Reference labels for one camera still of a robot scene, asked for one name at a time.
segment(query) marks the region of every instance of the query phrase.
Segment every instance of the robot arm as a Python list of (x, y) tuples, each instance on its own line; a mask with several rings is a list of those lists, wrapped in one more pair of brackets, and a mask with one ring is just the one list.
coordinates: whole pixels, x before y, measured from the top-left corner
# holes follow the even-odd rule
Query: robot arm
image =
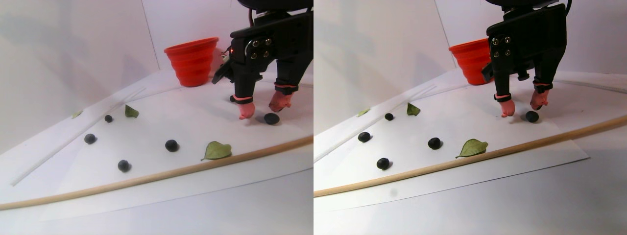
[(570, 8), (563, 4), (549, 6), (557, 0), (487, 0), (501, 6), (503, 22), (487, 29), (490, 43), (490, 63), (483, 77), (494, 77), (494, 99), (501, 104), (502, 117), (514, 114), (509, 92), (509, 76), (518, 74), (520, 81), (529, 78), (527, 70), (535, 68), (534, 110), (547, 105), (557, 66), (566, 50), (566, 14)]
[[(227, 61), (216, 71), (212, 83), (223, 77), (235, 85), (231, 101), (240, 106), (240, 119), (254, 114), (253, 94), (260, 73), (276, 60), (278, 78), (276, 93), (270, 108), (279, 112), (290, 107), (292, 93), (314, 57), (313, 0), (238, 0), (243, 6), (262, 15), (251, 27), (231, 33), (233, 40)], [(289, 11), (307, 9), (307, 12), (291, 15)]]

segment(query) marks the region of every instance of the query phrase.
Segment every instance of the black berry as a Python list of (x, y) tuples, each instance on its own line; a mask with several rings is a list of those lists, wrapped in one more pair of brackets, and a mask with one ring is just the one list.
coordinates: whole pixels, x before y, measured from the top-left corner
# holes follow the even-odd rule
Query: black berry
[(387, 158), (384, 157), (377, 161), (377, 168), (381, 170), (386, 170), (388, 167), (390, 167), (390, 160), (388, 160)]
[(429, 140), (428, 145), (429, 145), (429, 148), (431, 149), (439, 149), (440, 146), (442, 145), (442, 142), (440, 141), (439, 138), (431, 138)]
[(537, 122), (538, 118), (540, 118), (540, 117), (538, 116), (538, 113), (533, 112), (533, 111), (529, 111), (529, 112), (527, 112), (527, 114), (525, 114), (525, 118), (529, 122)]
[(120, 162), (118, 162), (118, 169), (121, 170), (122, 172), (129, 171), (130, 170), (129, 162), (126, 160), (121, 160)]
[(96, 136), (93, 134), (87, 134), (85, 136), (85, 143), (87, 144), (93, 144), (94, 142), (96, 142)]
[(179, 150), (179, 144), (176, 140), (168, 140), (166, 141), (166, 149), (170, 152), (176, 152)]
[(368, 140), (370, 140), (370, 138), (372, 138), (372, 137), (370, 136), (370, 133), (368, 133), (368, 132), (362, 132), (362, 133), (360, 133), (360, 134), (357, 136), (357, 139), (358, 139), (359, 141), (361, 141), (362, 143), (366, 143), (366, 142), (368, 142)]
[(278, 121), (279, 121), (279, 117), (278, 117), (278, 115), (276, 113), (268, 113), (268, 114), (263, 116), (263, 119), (269, 125), (277, 124)]

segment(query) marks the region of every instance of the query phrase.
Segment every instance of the white backdrop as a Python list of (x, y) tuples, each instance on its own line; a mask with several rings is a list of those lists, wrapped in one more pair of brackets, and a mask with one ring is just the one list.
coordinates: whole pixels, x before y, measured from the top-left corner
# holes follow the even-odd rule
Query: white backdrop
[(314, 5), (314, 133), (455, 68), (433, 0)]
[[(435, 1), (452, 46), (487, 38), (485, 30), (503, 21), (500, 7), (485, 0)], [(627, 74), (625, 12), (627, 1), (573, 1), (566, 18), (568, 46), (558, 70)]]
[[(159, 67), (171, 70), (164, 49), (188, 41), (220, 37), (211, 70), (221, 63), (219, 53), (231, 45), (231, 32), (248, 27), (248, 8), (237, 0), (143, 0), (150, 34), (154, 42)], [(313, 65), (306, 71), (313, 74)], [(276, 72), (273, 62), (269, 72)]]
[(141, 0), (0, 6), (0, 154), (158, 70)]

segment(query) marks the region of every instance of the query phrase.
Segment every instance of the white table surface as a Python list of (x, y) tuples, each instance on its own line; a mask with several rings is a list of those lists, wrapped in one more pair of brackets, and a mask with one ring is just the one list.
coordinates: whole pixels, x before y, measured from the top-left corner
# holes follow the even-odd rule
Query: white table surface
[[(459, 85), (455, 77), (463, 79), (459, 70), (451, 71), (408, 93), (433, 84), (438, 85), (434, 91)], [(558, 72), (556, 78), (627, 89), (624, 75)], [(555, 86), (572, 87), (557, 82)], [(627, 114), (627, 95), (608, 100), (602, 95), (608, 91), (578, 89), (591, 90), (554, 92), (549, 106), (542, 109), (563, 132)], [(567, 105), (557, 105), (564, 95), (576, 97)], [(596, 113), (570, 115), (578, 108)], [(383, 115), (386, 109), (373, 107), (373, 111)], [(342, 139), (359, 129), (348, 125), (347, 120), (316, 138)], [(316, 234), (627, 234), (626, 141), (627, 127), (621, 127), (575, 140), (590, 159), (398, 201), (316, 213), (314, 230)], [(335, 144), (325, 143), (318, 145), (316, 140), (318, 153)]]
[[(310, 79), (310, 76), (303, 78), (302, 84), (311, 87)], [(131, 93), (142, 86), (147, 89), (136, 98), (180, 87), (173, 71), (160, 71), (120, 92)], [(61, 140), (70, 138), (73, 132), (83, 128), (82, 125), (87, 125), (91, 122), (89, 120), (97, 118), (117, 102), (115, 98), (124, 96), (113, 95), (108, 100), (86, 108), (82, 114), (84, 122), (76, 122), (72, 130), (59, 131), (62, 129), (60, 127), (68, 127), (67, 122), (70, 120), (64, 120), (57, 125), (59, 127), (51, 127), (0, 155), (0, 199), (3, 196), (1, 192), (11, 190), (8, 182), (16, 173), (56, 148), (57, 142), (63, 142), (56, 140), (50, 143), (45, 140), (51, 140), (51, 136)], [(48, 196), (56, 192), (75, 160), (72, 156), (60, 155), (76, 152), (72, 146), (67, 146), (16, 186), (24, 192), (24, 197)], [(294, 161), (312, 162), (302, 157)], [(241, 164), (252, 164), (252, 161)], [(311, 234), (312, 179), (313, 170), (303, 167), (287, 175), (219, 191), (51, 221), (41, 220), (46, 205), (0, 211), (0, 234)]]

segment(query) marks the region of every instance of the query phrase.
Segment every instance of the black cable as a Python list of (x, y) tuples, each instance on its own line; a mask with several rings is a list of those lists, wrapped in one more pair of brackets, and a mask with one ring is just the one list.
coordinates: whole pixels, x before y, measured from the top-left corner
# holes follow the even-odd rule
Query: black cable
[(248, 22), (250, 23), (250, 26), (254, 26), (255, 23), (253, 22), (253, 9), (252, 8), (248, 8)]
[(566, 5), (566, 15), (568, 15), (568, 12), (571, 11), (571, 4), (572, 0), (568, 0), (568, 5)]

